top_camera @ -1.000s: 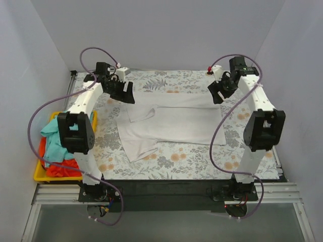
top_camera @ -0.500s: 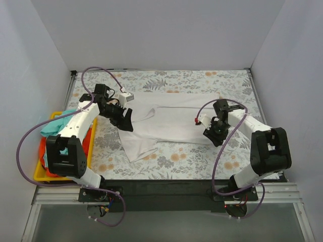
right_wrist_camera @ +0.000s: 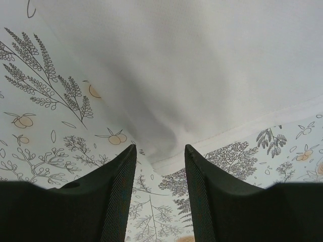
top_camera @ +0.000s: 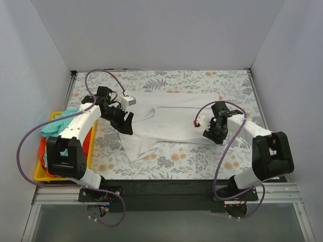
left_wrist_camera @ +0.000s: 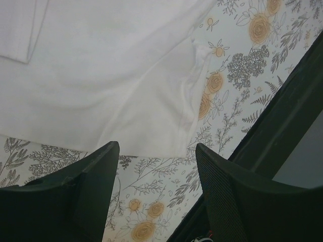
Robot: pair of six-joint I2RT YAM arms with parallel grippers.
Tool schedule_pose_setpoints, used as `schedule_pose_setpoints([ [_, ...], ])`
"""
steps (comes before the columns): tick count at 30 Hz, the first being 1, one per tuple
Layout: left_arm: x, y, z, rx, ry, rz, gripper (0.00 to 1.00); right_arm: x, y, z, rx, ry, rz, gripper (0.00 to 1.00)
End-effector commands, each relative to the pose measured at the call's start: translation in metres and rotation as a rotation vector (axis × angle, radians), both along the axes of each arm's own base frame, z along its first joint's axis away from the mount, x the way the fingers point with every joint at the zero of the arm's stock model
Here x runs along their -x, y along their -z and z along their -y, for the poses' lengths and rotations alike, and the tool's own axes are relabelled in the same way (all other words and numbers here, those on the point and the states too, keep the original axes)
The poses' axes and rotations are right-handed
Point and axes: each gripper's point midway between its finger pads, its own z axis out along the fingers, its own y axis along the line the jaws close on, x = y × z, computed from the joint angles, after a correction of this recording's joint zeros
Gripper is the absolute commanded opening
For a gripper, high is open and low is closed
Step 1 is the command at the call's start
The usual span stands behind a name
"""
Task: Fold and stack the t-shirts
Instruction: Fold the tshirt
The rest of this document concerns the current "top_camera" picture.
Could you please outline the white t shirt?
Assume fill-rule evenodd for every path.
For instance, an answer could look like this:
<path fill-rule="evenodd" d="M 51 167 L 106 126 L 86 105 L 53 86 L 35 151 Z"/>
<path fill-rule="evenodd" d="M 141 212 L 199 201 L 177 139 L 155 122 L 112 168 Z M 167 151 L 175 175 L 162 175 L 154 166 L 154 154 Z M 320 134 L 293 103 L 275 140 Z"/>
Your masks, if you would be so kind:
<path fill-rule="evenodd" d="M 129 161 L 157 151 L 158 142 L 212 144 L 193 121 L 204 105 L 219 100 L 217 93 L 131 92 L 130 95 L 136 98 L 136 104 L 128 108 L 134 113 L 133 135 L 119 135 Z"/>

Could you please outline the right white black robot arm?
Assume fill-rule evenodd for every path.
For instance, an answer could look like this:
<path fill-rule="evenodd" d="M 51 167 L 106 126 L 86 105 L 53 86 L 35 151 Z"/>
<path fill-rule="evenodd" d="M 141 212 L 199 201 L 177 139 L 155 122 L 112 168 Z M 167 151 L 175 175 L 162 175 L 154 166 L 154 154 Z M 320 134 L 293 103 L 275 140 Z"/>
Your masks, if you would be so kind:
<path fill-rule="evenodd" d="M 248 121 L 247 114 L 242 108 L 230 110 L 225 101 L 214 101 L 209 105 L 213 117 L 209 119 L 203 136 L 221 145 L 228 132 L 233 132 L 234 135 L 225 151 L 228 151 L 237 137 L 241 137 L 252 148 L 250 168 L 230 177 L 226 187 L 217 189 L 216 184 L 212 186 L 214 196 L 218 200 L 238 201 L 261 182 L 294 171 L 290 145 L 285 133 L 272 132 Z"/>

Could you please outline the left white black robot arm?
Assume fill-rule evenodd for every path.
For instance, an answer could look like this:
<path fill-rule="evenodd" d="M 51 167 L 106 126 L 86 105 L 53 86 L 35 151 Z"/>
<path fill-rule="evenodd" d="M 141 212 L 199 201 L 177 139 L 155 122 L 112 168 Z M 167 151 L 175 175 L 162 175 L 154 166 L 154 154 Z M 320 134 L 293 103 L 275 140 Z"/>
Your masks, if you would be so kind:
<path fill-rule="evenodd" d="M 74 116 L 67 127 L 56 137 L 46 141 L 47 170 L 49 174 L 67 178 L 78 185 L 88 187 L 90 196 L 98 202 L 107 197 L 102 186 L 104 178 L 87 167 L 83 143 L 94 123 L 103 118 L 121 134 L 132 135 L 134 113 L 127 108 L 136 103 L 132 96 L 123 96 L 119 102 L 112 99 L 113 91 L 100 86 L 94 96 L 87 95 L 81 101 L 79 115 Z"/>

